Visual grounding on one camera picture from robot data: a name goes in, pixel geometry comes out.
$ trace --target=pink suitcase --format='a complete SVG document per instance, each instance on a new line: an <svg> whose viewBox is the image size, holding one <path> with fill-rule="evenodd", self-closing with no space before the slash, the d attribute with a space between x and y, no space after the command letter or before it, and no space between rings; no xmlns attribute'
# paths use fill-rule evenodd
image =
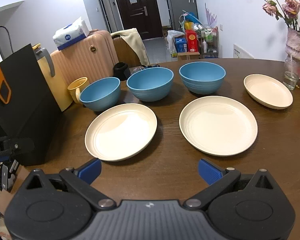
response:
<svg viewBox="0 0 300 240"><path fill-rule="evenodd" d="M60 68L67 85L81 77L87 77L90 83L111 77L114 65L119 62L107 31L91 31L85 39L52 52L51 58Z"/></svg>

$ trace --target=glass of water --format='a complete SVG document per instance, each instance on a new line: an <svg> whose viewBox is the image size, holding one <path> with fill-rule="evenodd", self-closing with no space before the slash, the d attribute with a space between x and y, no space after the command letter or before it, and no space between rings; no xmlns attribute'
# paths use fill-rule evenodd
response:
<svg viewBox="0 0 300 240"><path fill-rule="evenodd" d="M283 84L289 89L294 90L300 78L300 64L294 60L286 59L284 66Z"/></svg>

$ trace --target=mug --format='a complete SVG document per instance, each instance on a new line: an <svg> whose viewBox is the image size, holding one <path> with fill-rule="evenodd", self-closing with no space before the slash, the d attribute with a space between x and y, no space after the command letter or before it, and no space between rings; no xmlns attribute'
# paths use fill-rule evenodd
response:
<svg viewBox="0 0 300 240"><path fill-rule="evenodd" d="M77 104L82 104L80 102L80 95L81 92L90 85L90 82L88 81L87 77L78 78L77 80L73 81L69 86L68 90L74 100Z"/></svg>

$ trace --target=gold circle on red box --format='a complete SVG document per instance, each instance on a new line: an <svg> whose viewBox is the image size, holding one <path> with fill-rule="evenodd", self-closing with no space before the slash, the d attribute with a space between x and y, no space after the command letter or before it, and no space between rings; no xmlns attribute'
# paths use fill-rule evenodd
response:
<svg viewBox="0 0 300 240"><path fill-rule="evenodd" d="M189 35L189 39L191 39L192 41L195 39L195 36L193 34Z"/></svg>

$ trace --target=cream-colored plate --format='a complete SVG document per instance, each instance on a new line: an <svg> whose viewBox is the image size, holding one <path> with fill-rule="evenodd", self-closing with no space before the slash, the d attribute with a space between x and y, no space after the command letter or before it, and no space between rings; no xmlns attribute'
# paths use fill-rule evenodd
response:
<svg viewBox="0 0 300 240"><path fill-rule="evenodd" d="M285 109L293 102L289 89L277 79L261 74L246 76L248 94L260 104L273 109Z"/></svg>
<svg viewBox="0 0 300 240"><path fill-rule="evenodd" d="M116 162L141 152L152 140L157 117L147 106L123 104L100 114L89 126L85 145L100 160Z"/></svg>
<svg viewBox="0 0 300 240"><path fill-rule="evenodd" d="M247 107L219 96L190 102L180 114L179 125L188 142L215 156L231 156L247 150L258 133L256 119Z"/></svg>

